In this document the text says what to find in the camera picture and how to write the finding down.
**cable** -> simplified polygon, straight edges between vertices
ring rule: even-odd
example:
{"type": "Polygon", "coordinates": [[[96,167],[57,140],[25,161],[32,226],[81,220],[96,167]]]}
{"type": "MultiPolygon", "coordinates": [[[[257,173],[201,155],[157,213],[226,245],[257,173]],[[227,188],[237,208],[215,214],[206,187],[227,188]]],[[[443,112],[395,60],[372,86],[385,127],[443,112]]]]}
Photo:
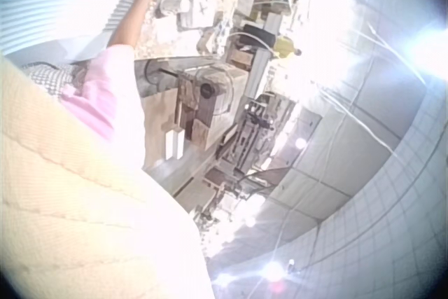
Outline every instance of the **cable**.
{"type": "Polygon", "coordinates": [[[392,54],[394,54],[415,75],[415,77],[417,77],[419,79],[419,81],[426,87],[426,82],[423,79],[423,77],[421,77],[419,71],[417,69],[415,69],[415,67],[412,66],[396,50],[394,50],[387,42],[385,42],[385,40],[378,35],[378,33],[375,31],[375,29],[372,27],[372,25],[369,22],[367,23],[367,25],[369,26],[369,29],[372,32],[372,34],[374,34],[377,37],[377,39],[379,39],[379,41],[375,40],[374,38],[371,38],[370,36],[368,36],[367,34],[364,34],[363,32],[358,31],[357,29],[354,29],[354,28],[349,28],[349,29],[351,31],[353,31],[354,33],[357,33],[359,36],[362,36],[364,39],[367,39],[367,40],[373,42],[374,44],[376,44],[376,45],[388,50],[392,54]]]}
{"type": "Polygon", "coordinates": [[[375,35],[380,41],[381,43],[383,43],[387,49],[394,54],[407,68],[409,68],[410,71],[412,71],[412,73],[423,83],[423,85],[426,87],[426,82],[425,80],[421,77],[419,71],[417,69],[414,68],[414,66],[412,66],[404,57],[402,57],[397,51],[395,51],[387,42],[385,42],[385,40],[378,35],[377,31],[372,27],[372,25],[368,22],[367,25],[369,26],[370,31],[372,32],[373,35],[375,35]]]}
{"type": "Polygon", "coordinates": [[[381,146],[383,146],[386,150],[388,150],[391,155],[393,155],[394,157],[396,157],[397,159],[400,159],[395,151],[388,145],[386,144],[384,141],[382,141],[366,124],[364,124],[363,122],[361,122],[357,117],[355,117],[354,114],[352,114],[345,106],[343,106],[341,103],[339,103],[335,98],[333,98],[331,95],[329,95],[327,92],[325,92],[324,90],[322,90],[321,88],[318,87],[319,93],[323,96],[324,100],[326,100],[327,102],[329,102],[331,105],[336,105],[338,107],[340,107],[349,117],[351,117],[351,119],[353,119],[356,123],[358,123],[364,130],[367,131],[368,134],[370,134],[370,136],[372,136],[373,139],[375,139],[377,141],[378,144],[380,144],[381,146]]]}
{"type": "Polygon", "coordinates": [[[230,38],[231,36],[236,36],[236,35],[245,35],[245,36],[248,36],[249,38],[255,39],[256,41],[258,41],[259,43],[264,45],[266,47],[266,49],[268,49],[273,54],[274,58],[278,58],[276,56],[276,53],[274,52],[274,50],[271,47],[269,47],[267,43],[265,43],[262,39],[258,38],[257,36],[248,34],[248,33],[244,33],[244,32],[234,32],[234,33],[230,33],[228,38],[230,38]]]}

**white container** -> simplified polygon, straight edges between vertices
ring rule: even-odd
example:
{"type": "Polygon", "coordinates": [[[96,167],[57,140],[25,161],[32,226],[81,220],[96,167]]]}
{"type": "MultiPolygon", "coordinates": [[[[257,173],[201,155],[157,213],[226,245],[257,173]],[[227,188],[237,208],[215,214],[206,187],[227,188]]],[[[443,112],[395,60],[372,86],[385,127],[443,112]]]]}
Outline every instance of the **white container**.
{"type": "Polygon", "coordinates": [[[187,13],[190,10],[190,0],[161,0],[160,12],[165,15],[187,13]]]}

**yellow object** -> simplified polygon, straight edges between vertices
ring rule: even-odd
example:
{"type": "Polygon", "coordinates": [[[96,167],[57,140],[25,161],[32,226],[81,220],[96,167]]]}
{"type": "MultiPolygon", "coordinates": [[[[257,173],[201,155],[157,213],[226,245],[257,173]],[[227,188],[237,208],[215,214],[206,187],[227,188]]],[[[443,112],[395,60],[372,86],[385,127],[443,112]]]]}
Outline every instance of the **yellow object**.
{"type": "Polygon", "coordinates": [[[291,53],[295,52],[294,43],[291,39],[285,36],[279,36],[275,41],[274,52],[279,54],[281,59],[288,57],[291,53]]]}
{"type": "Polygon", "coordinates": [[[24,299],[214,298],[198,229],[0,55],[1,271],[24,299]]]}

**pink shirt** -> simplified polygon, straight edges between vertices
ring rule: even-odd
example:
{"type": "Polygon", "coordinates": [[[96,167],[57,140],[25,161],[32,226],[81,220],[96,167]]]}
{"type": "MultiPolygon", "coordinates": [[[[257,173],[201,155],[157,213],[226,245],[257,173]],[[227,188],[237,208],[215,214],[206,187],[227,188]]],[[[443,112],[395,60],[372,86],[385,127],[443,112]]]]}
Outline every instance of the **pink shirt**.
{"type": "Polygon", "coordinates": [[[90,63],[81,92],[68,85],[61,103],[138,167],[145,159],[144,113],[134,75],[134,49],[116,45],[90,63]]]}

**white wall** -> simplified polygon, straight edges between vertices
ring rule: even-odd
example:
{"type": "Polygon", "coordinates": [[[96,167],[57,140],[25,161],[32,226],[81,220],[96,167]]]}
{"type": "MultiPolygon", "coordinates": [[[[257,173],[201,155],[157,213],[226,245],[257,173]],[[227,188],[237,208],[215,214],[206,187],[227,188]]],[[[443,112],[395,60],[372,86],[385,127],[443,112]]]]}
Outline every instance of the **white wall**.
{"type": "MultiPolygon", "coordinates": [[[[416,298],[431,286],[447,263],[446,103],[445,82],[433,80],[399,159],[324,221],[317,240],[314,228],[278,249],[274,259],[293,258],[301,273],[274,289],[261,282],[252,298],[416,298]]],[[[247,298],[271,257],[224,270],[239,279],[216,288],[218,298],[247,298]]]]}

